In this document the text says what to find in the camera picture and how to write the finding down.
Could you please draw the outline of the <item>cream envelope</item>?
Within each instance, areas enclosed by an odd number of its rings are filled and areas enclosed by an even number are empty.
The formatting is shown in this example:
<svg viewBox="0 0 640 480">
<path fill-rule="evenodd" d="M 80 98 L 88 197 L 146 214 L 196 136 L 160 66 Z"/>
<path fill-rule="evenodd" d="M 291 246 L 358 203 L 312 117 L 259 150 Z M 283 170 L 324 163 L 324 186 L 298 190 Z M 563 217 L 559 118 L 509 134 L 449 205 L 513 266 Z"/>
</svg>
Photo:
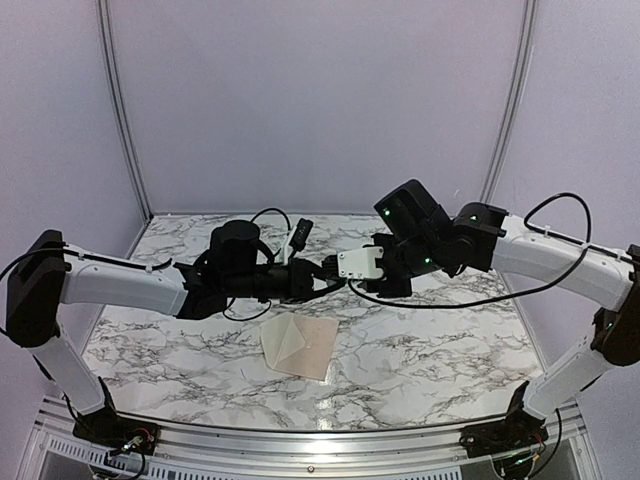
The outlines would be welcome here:
<svg viewBox="0 0 640 480">
<path fill-rule="evenodd" d="M 283 313 L 266 320 L 260 341 L 267 367 L 323 381 L 333 355 L 339 322 L 328 317 Z"/>
</svg>

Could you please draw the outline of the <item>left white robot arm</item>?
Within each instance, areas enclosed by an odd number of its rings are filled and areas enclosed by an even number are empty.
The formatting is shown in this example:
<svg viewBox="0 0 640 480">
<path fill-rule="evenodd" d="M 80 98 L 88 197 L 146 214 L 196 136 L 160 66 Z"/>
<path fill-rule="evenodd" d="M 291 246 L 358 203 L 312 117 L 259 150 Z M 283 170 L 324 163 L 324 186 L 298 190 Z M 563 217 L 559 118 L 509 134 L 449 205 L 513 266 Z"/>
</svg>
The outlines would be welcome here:
<svg viewBox="0 0 640 480">
<path fill-rule="evenodd" d="M 232 299 L 317 298 L 314 284 L 322 269 L 298 257 L 277 259 L 258 226 L 238 220 L 215 229 L 208 249 L 193 263 L 159 265 L 88 252 L 64 242 L 61 232 L 47 230 L 2 275 L 8 338 L 31 353 L 79 414 L 88 415 L 92 434 L 116 445 L 126 436 L 126 423 L 110 410 L 107 388 L 64 333 L 61 305 L 113 305 L 199 321 L 224 312 Z"/>
</svg>

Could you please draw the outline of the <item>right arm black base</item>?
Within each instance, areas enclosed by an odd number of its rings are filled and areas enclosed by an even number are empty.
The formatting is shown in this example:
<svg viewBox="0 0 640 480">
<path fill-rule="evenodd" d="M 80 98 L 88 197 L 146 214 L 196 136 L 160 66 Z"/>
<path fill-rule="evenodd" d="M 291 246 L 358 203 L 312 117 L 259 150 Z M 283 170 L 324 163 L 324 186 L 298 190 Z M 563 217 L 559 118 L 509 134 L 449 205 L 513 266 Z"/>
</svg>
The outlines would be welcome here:
<svg viewBox="0 0 640 480">
<path fill-rule="evenodd" d="M 525 381 L 514 391 L 503 419 L 468 425 L 461 430 L 459 444 L 469 458 L 541 445 L 549 438 L 545 421 L 524 411 L 528 385 L 529 381 Z"/>
</svg>

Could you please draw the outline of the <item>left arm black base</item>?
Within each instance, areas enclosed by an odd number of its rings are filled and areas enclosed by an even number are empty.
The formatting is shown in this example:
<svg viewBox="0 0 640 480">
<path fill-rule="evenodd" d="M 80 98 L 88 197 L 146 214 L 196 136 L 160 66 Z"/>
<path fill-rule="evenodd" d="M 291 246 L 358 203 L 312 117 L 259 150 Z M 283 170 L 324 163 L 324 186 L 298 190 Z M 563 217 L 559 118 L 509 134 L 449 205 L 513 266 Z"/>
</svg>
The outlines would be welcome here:
<svg viewBox="0 0 640 480">
<path fill-rule="evenodd" d="M 67 402 L 74 419 L 73 435 L 94 444 L 110 447 L 111 456 L 130 452 L 151 456 L 156 448 L 159 425 L 122 416 L 116 411 L 112 396 L 102 378 L 99 377 L 98 381 L 104 394 L 104 405 L 99 410 L 87 415 L 73 413 L 71 403 Z"/>
</svg>

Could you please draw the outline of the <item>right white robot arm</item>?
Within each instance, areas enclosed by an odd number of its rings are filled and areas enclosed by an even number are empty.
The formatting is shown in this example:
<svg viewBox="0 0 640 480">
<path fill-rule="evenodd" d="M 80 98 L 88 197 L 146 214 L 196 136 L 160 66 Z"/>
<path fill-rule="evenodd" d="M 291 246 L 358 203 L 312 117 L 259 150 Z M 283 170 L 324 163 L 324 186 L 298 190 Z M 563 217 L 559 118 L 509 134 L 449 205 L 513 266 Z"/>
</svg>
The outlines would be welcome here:
<svg viewBox="0 0 640 480">
<path fill-rule="evenodd" d="M 495 438 L 515 448 L 561 403 L 604 373 L 639 361 L 639 249 L 614 250 L 532 224 L 486 203 L 472 202 L 450 216 L 412 179 L 374 206 L 388 233 L 377 234 L 341 262 L 341 276 L 358 280 L 372 300 L 399 307 L 412 279 L 467 268 L 540 281 L 534 295 L 560 287 L 598 304 L 591 333 L 547 371 L 525 385 Z"/>
</svg>

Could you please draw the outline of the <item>right aluminium corner post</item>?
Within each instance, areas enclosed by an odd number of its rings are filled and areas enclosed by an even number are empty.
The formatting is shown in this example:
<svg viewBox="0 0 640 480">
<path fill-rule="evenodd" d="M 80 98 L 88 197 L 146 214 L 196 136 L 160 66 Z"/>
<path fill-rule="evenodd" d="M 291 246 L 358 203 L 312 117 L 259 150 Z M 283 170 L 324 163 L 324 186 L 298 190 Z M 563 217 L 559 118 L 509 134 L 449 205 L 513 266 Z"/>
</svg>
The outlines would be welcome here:
<svg viewBox="0 0 640 480">
<path fill-rule="evenodd" d="M 497 190 L 501 172 L 521 104 L 529 72 L 538 17 L 539 2 L 526 0 L 523 6 L 515 59 L 505 99 L 504 109 L 494 142 L 488 170 L 480 193 L 482 203 L 490 203 Z"/>
</svg>

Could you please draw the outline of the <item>curved aluminium front rail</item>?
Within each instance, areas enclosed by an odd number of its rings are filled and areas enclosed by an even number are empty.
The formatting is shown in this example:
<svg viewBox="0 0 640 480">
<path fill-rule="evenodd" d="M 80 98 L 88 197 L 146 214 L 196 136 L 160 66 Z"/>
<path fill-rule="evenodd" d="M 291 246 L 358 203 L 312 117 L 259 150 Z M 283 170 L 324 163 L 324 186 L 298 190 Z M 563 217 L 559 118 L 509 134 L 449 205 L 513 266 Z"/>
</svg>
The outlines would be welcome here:
<svg viewBox="0 0 640 480">
<path fill-rule="evenodd" d="M 17 474 L 20 479 L 598 479 L 578 408 L 562 407 L 544 443 L 471 457 L 464 424 L 354 432 L 214 427 L 134 415 L 156 427 L 155 449 L 112 455 L 79 439 L 66 403 L 45 398 Z"/>
</svg>

